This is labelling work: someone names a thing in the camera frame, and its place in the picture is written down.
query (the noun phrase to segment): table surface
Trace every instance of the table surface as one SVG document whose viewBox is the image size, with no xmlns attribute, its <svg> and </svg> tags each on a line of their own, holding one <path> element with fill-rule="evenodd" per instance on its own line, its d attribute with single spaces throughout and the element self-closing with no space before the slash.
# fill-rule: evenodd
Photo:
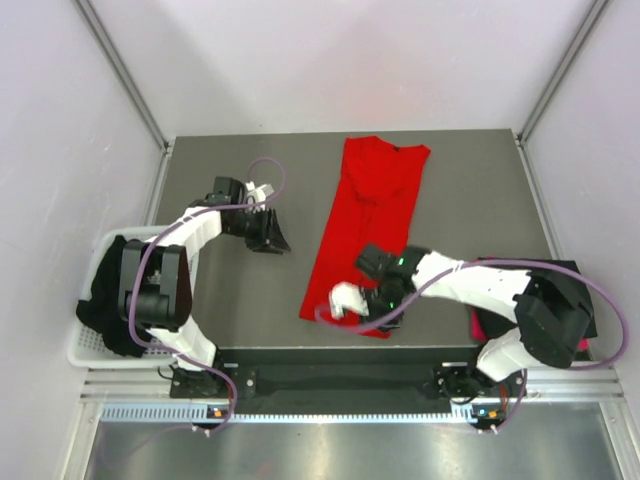
<svg viewBox="0 0 640 480">
<path fill-rule="evenodd" d="M 211 190 L 214 177 L 244 179 L 248 164 L 275 157 L 287 188 L 274 202 L 292 252 L 248 251 L 223 236 L 202 251 L 193 315 L 220 347 L 468 346 L 465 306 L 422 299 L 388 340 L 359 337 L 300 320 L 318 247 L 339 181 L 347 136 L 378 134 L 399 146 L 425 144 L 410 242 L 459 259 L 482 255 L 549 258 L 549 249 L 509 130 L 314 133 L 179 137 L 169 162 L 157 224 L 168 224 Z M 277 188 L 275 167 L 255 169 Z"/>
</svg>

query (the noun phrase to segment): red shirt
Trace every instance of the red shirt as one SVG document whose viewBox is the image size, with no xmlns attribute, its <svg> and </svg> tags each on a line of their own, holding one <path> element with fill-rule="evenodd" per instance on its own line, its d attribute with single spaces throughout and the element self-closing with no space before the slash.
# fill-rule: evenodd
<svg viewBox="0 0 640 480">
<path fill-rule="evenodd" d="M 396 147 L 378 137 L 347 138 L 340 183 L 311 273 L 300 318 L 315 320 L 314 309 L 329 301 L 340 282 L 375 286 L 355 266 L 369 243 L 399 255 L 407 245 L 422 169 L 431 150 L 424 145 Z M 339 323 L 357 325 L 349 313 Z M 366 335 L 388 338 L 378 330 Z"/>
</svg>

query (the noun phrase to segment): plastic basket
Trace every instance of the plastic basket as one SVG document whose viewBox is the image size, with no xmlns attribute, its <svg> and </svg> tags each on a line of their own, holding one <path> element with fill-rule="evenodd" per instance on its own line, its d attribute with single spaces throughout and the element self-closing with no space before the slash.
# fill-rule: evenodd
<svg viewBox="0 0 640 480">
<path fill-rule="evenodd" d="M 127 240 L 147 240 L 159 234 L 165 228 L 163 226 L 123 228 L 113 230 L 102 237 L 93 251 L 80 298 L 83 300 L 91 298 L 91 284 L 96 276 L 98 266 L 117 235 L 122 235 Z M 196 253 L 191 262 L 189 262 L 192 289 L 195 287 L 197 272 L 198 254 Z M 158 341 L 154 338 L 152 343 L 158 343 Z M 69 362 L 76 367 L 95 369 L 155 368 L 169 365 L 173 362 L 171 354 L 160 349 L 148 349 L 141 358 L 117 355 L 105 347 L 102 335 L 83 325 L 77 318 L 75 319 L 71 341 L 67 349 L 67 357 Z"/>
</svg>

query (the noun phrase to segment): white wall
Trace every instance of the white wall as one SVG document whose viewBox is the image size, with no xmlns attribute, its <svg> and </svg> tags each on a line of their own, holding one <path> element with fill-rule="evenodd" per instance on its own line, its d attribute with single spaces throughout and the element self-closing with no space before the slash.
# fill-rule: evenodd
<svg viewBox="0 0 640 480">
<path fill-rule="evenodd" d="M 0 6 L 0 478 L 59 467 L 94 239 L 140 222 L 160 154 L 69 0 Z"/>
<path fill-rule="evenodd" d="M 613 292 L 630 317 L 618 373 L 640 424 L 640 2 L 611 2 L 535 131 L 530 152 L 566 257 Z M 599 347 L 620 329 L 598 302 Z"/>
<path fill-rule="evenodd" d="M 518 130 L 590 0 L 93 0 L 165 135 Z"/>
</svg>

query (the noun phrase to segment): black cloth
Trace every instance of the black cloth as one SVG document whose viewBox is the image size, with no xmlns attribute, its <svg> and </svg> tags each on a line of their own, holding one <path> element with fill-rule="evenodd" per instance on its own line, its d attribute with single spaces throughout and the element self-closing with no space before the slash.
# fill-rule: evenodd
<svg viewBox="0 0 640 480">
<path fill-rule="evenodd" d="M 118 313 L 118 291 L 122 252 L 127 241 L 118 235 L 104 254 L 91 284 L 91 300 L 80 300 L 76 315 L 90 329 L 102 335 L 105 346 L 123 356 L 141 357 L 145 348 L 129 335 L 127 322 Z M 148 342 L 151 335 L 136 329 L 138 336 Z"/>
</svg>

